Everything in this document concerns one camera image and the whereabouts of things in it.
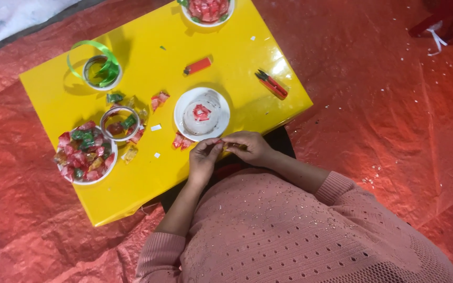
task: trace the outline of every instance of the white string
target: white string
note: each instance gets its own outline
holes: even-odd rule
[[[447,46],[448,44],[443,41],[434,31],[438,30],[441,28],[443,22],[439,21],[436,24],[430,26],[428,29],[426,29],[428,32],[430,32],[433,35],[434,42],[436,42],[436,46],[438,47],[438,52],[433,53],[433,54],[428,54],[428,56],[434,56],[437,54],[441,53],[441,45],[443,44],[444,46]]]

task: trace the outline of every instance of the pink sweater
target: pink sweater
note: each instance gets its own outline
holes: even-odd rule
[[[135,282],[444,283],[453,266],[349,178],[312,195],[248,169],[205,194],[188,239],[152,234]]]

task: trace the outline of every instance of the ribbon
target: ribbon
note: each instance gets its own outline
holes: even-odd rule
[[[426,30],[428,32],[430,32],[432,35],[433,35],[433,39],[434,39],[434,42],[436,42],[436,46],[438,47],[438,52],[436,53],[433,53],[433,54],[428,54],[428,56],[434,56],[434,55],[437,55],[437,54],[440,54],[441,53],[441,45],[443,44],[444,46],[447,46],[448,44],[443,41],[434,31],[435,30],[438,30],[441,28],[443,22],[442,21],[439,21],[437,22],[436,24],[430,26],[429,28],[427,28]]]
[[[104,76],[104,79],[100,83],[96,84],[99,87],[103,88],[103,87],[109,86],[111,83],[113,83],[116,80],[118,74],[120,73],[119,69],[118,69],[118,61],[116,60],[115,55],[113,55],[113,53],[107,47],[105,47],[103,44],[96,42],[96,41],[91,41],[91,40],[83,40],[83,41],[77,42],[71,47],[71,50],[80,45],[84,45],[84,44],[91,45],[91,46],[99,49],[103,53],[103,55],[106,57],[106,62],[104,63],[102,68],[96,73],[95,77],[98,77],[101,75]],[[88,78],[84,78],[82,75],[78,74],[73,69],[71,62],[69,61],[69,53],[67,54],[67,66],[71,70],[71,73],[74,74],[76,77],[78,77],[84,81],[88,81]]]

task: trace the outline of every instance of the white plate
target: white plate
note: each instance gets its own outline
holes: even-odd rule
[[[190,10],[188,10],[188,8],[186,8],[185,6],[183,5],[180,5],[181,6],[181,10],[183,11],[183,14],[185,14],[185,17],[192,23],[200,26],[200,27],[204,27],[204,28],[212,28],[212,27],[217,27],[223,23],[225,23],[226,21],[228,21],[231,17],[231,15],[234,13],[234,8],[235,8],[235,0],[230,0],[230,5],[228,7],[228,17],[226,18],[226,20],[224,20],[223,22],[217,22],[217,23],[213,23],[213,24],[202,24],[202,23],[198,23],[198,22],[194,22],[192,21],[192,15],[190,14]]]
[[[115,167],[116,159],[118,158],[118,146],[116,145],[114,140],[110,140],[110,141],[111,141],[111,153],[115,154],[115,160],[113,160],[113,163],[108,168],[106,173],[104,175],[102,175],[100,178],[98,178],[97,180],[95,180],[95,181],[77,181],[77,180],[74,180],[72,182],[73,184],[77,184],[77,185],[91,185],[91,184],[95,184],[97,182],[100,182],[102,179],[104,179],[106,176],[108,176],[108,174],[111,172],[111,170],[113,170],[113,167]],[[60,172],[62,170],[62,166],[57,164],[57,167],[59,168],[59,172]],[[64,179],[66,179],[67,181],[71,182],[71,179],[68,179],[66,177],[64,177]]]
[[[183,116],[185,113],[186,107],[190,105],[190,103],[196,101],[199,97],[203,96],[204,94],[214,95],[219,103],[219,117],[218,123],[214,126],[212,132],[203,135],[196,135],[193,132],[189,132],[185,126],[183,125]],[[215,91],[214,89],[210,88],[194,88],[189,90],[178,99],[176,106],[174,108],[174,123],[178,127],[180,133],[182,133],[186,138],[193,140],[194,142],[199,142],[201,140],[207,138],[217,138],[219,137],[225,129],[228,127],[230,122],[230,107],[228,106],[228,102],[226,99]]]

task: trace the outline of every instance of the green ribbon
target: green ribbon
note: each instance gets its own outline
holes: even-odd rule
[[[71,47],[71,50],[80,45],[84,45],[84,44],[91,45],[91,46],[99,49],[104,54],[104,56],[106,56],[106,62],[104,63],[103,67],[97,72],[96,77],[98,75],[105,75],[104,80],[102,80],[97,85],[101,88],[103,88],[105,86],[109,86],[111,83],[113,83],[116,80],[118,74],[120,73],[119,69],[118,69],[118,61],[116,60],[115,55],[113,55],[113,53],[107,47],[105,47],[103,44],[101,44],[99,42],[91,41],[91,40],[83,40],[83,41],[77,42]],[[82,80],[88,81],[88,78],[84,78],[82,75],[78,74],[73,69],[71,62],[69,61],[69,53],[67,54],[67,66],[71,70],[71,73],[74,74],[76,77],[78,77]]]

